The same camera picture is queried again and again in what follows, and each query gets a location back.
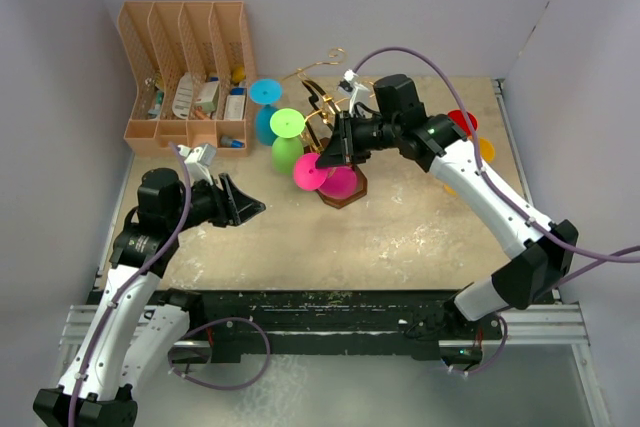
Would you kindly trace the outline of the yellow wine glass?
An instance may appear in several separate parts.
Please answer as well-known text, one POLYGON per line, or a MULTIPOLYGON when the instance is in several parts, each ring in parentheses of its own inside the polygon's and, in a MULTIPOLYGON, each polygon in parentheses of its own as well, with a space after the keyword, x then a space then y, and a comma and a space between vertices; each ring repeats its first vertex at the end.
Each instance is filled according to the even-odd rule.
POLYGON ((476 162, 476 148, 472 139, 459 140, 445 148, 445 155, 437 159, 434 175, 441 180, 451 193, 469 197, 474 192, 488 192, 481 178, 481 170, 490 171, 488 164, 495 158, 493 144, 485 138, 478 140, 482 166, 476 162))

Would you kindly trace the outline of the red wine glass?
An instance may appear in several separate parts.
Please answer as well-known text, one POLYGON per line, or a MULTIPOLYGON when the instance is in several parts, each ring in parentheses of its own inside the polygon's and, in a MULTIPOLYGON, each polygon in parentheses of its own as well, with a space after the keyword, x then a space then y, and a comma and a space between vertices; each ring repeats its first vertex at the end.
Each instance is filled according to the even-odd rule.
POLYGON ((470 112, 463 113, 461 110, 456 109, 449 111, 447 115, 466 133, 468 137, 471 137, 472 133, 478 128, 478 121, 470 112))

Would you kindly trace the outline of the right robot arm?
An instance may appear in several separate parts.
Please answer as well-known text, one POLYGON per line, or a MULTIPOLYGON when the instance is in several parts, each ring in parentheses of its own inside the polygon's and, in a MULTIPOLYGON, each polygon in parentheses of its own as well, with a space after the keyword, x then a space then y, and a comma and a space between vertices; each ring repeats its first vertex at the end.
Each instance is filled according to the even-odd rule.
POLYGON ((444 323, 452 336, 469 337, 481 318, 501 309, 526 309, 567 274, 578 239, 576 227, 568 220, 552 221, 490 166, 478 165, 465 131, 445 114, 427 115, 412 79, 394 74, 367 88, 347 71, 339 86, 349 97, 349 108, 336 114, 317 167, 355 165, 374 151, 395 148, 451 187, 509 259, 449 300, 444 323))

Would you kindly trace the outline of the pink wine glass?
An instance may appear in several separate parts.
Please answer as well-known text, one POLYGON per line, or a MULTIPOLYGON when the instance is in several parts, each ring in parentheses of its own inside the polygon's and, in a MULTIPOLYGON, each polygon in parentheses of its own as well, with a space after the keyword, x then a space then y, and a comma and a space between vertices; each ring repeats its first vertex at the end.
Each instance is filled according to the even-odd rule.
POLYGON ((306 153, 297 160, 293 169, 295 184, 302 190, 318 191, 332 199, 350 197, 358 184, 355 171, 347 166, 317 168, 319 157, 317 153, 306 153))

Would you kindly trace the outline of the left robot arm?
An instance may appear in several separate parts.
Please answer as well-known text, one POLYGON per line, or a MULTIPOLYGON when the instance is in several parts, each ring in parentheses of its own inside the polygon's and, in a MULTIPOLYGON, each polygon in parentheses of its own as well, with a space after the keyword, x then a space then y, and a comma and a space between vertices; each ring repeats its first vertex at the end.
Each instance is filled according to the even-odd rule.
POLYGON ((133 425, 142 386, 179 339, 198 337, 206 325, 201 295, 177 289, 166 291, 148 323, 139 324, 179 234, 203 223, 240 226, 266 208, 227 174, 191 182, 169 168, 146 172, 137 199, 114 241, 105 289, 75 358, 57 386, 34 400, 47 426, 133 425))

